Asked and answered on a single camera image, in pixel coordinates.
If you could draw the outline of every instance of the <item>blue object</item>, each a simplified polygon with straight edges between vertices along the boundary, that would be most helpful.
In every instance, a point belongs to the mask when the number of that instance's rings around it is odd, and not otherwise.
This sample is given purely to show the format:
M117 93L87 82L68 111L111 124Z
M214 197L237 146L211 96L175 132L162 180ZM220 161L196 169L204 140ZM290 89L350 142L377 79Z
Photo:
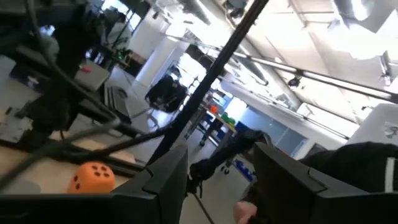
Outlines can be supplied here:
M253 173L247 167L244 166L244 162L235 159L235 166L237 170L240 171L248 181L250 182L253 181L254 178Z
M211 124L211 122L213 121L213 116L207 113L205 121L206 123Z
M220 139L220 140L222 140L222 139L224 138L224 136L225 136L224 131L221 130L221 129L219 129L219 130L217 131L217 138Z
M244 125L242 122L238 121L238 123L235 125L235 130L237 132L242 132L249 129L246 125Z

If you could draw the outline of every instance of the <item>green object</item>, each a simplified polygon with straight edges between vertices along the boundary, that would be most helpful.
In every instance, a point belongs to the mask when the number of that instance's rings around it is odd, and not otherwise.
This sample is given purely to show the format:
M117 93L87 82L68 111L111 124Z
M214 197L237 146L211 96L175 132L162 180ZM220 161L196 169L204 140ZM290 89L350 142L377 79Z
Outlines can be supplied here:
M230 118L229 121L228 121L227 123L230 124L230 125L232 125L232 126L235 126L236 121L235 121L235 119Z
M222 116L221 116L221 119L223 120L223 121L225 121L225 122L227 122L228 123L228 121L229 121L229 117L228 117L228 114L223 114Z

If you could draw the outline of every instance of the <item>security camera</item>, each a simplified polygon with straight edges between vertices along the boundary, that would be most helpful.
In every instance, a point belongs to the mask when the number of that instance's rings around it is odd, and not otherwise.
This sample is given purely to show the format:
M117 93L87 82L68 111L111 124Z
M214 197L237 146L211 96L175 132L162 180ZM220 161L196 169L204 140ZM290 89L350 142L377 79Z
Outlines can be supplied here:
M152 15L152 18L153 19L157 19L159 17L159 12L155 12L153 15Z
M290 87L298 87L300 85L300 77L292 78L287 84Z

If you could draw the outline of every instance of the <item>hand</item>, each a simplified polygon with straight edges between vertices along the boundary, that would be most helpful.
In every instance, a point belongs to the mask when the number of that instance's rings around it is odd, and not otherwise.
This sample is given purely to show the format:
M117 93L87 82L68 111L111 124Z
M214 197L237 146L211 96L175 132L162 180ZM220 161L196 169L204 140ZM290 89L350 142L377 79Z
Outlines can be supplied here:
M238 202L234 206L234 219L236 224L247 224L250 217L255 216L257 207L250 202Z

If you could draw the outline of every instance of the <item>white column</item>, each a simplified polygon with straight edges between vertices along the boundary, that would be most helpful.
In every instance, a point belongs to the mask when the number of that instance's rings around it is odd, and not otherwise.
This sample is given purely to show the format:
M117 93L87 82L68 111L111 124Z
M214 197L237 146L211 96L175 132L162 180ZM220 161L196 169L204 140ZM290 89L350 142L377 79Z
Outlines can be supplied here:
M154 13L152 9L147 13L134 31L128 46L128 49L134 51L146 60L149 59L152 52L163 40L164 35L162 35L162 33L170 27L170 24L164 17L159 16L154 19L152 17Z
M185 53L187 48L189 47L189 43L179 41L177 47L173 50L173 52L169 55L169 57L164 62L163 66L159 69L157 74L155 75L152 85L155 85L166 73L167 69L173 63L173 61L178 61L180 57Z
M168 29L167 33L174 36L182 36L185 33L186 27L184 24L174 22ZM136 77L136 81L146 87L150 87L155 77L162 70L169 67L170 63L181 57L188 46L181 44L181 41L171 39L169 37L163 37L159 45L155 48L153 53L150 55L148 61L142 67L141 71Z

